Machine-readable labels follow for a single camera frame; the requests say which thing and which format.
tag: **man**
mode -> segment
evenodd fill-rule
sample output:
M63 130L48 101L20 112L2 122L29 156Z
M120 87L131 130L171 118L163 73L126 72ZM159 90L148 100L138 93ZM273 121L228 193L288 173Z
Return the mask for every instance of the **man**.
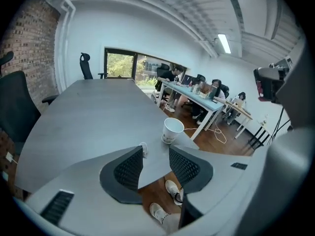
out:
M158 81L167 81L167 82L172 82L174 81L176 76L179 76L183 72L183 67L180 65L176 65L175 68L172 71L166 71L164 72L160 77L157 78ZM167 102L167 105L165 106L165 109L167 109L170 112L175 112L174 110L174 103L175 103L175 92L171 88L166 88L164 90L166 93L168 93L169 99Z

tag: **shoe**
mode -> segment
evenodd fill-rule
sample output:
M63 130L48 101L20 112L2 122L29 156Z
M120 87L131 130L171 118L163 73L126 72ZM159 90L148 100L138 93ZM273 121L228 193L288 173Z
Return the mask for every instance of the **shoe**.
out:
M157 204L157 203L152 203L150 204L150 213L151 215L156 218L161 224L164 220L164 218L169 215L168 213L163 210L163 208Z
M169 112L175 112L175 109L171 108L170 106L166 105L165 109L168 110Z
M175 199L175 195L178 193L179 195L179 189L177 188L177 185L171 181L171 180L168 180L165 182L165 188L167 190L167 192L169 194L171 194L172 198L173 198L173 201L176 205L178 206L181 206L182 203L181 202L178 202L176 199Z
M193 116L192 118L193 118L194 120L196 120L199 115L200 115L200 114L198 114L197 116Z

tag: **woman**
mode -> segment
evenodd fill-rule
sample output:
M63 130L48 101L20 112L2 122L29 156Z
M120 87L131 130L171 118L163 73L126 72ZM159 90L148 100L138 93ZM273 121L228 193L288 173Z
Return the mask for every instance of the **woman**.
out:
M246 94L244 92L241 92L231 100L231 103L236 104L241 108L244 108L246 104L245 99L246 99ZM223 116L223 119L226 119L227 124L231 125L231 123L237 117L238 113L239 113L238 111L229 107L226 110L226 114Z
M221 87L222 87L221 80L218 80L218 79L212 80L212 85L217 88L215 97L217 97L218 99L221 99L221 100L225 100L224 92L221 89ZM202 123L202 121L206 117L207 113L208 113L207 110L200 107L198 104L196 104L194 102L192 103L192 118L195 120L199 117L199 119L197 120L198 125L200 125Z

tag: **white wall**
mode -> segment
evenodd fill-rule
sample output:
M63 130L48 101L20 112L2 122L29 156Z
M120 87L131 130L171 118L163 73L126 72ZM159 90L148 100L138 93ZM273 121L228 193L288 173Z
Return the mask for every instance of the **white wall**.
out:
M110 1L75 1L66 62L66 86L83 79L80 53L91 56L94 78L103 72L104 47L132 50L196 69L202 47L186 32L147 10Z
M218 59L210 59L204 56L201 59L201 63L202 66L198 70L198 73L204 75L207 81L220 79L224 85L230 88L229 97L233 97L242 91L246 93L246 109L254 118L247 127L251 133L255 134L260 127L256 120L264 120L266 114L268 114L266 126L268 130L273 132L282 106L258 100L258 92L253 75L253 70L257 68L255 65L227 56L220 56ZM237 118L237 121L241 122L243 119L244 117L241 115ZM284 112L280 125L287 120L288 116ZM285 133L288 126L289 124L284 126L278 132L278 135Z

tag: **computer monitor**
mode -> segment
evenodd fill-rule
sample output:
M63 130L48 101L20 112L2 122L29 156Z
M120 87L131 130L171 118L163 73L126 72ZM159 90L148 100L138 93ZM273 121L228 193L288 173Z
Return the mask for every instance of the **computer monitor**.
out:
M190 76L190 75L185 75L183 77L183 80L181 82L182 85L189 85L189 83L191 82L191 80L193 79L193 76Z

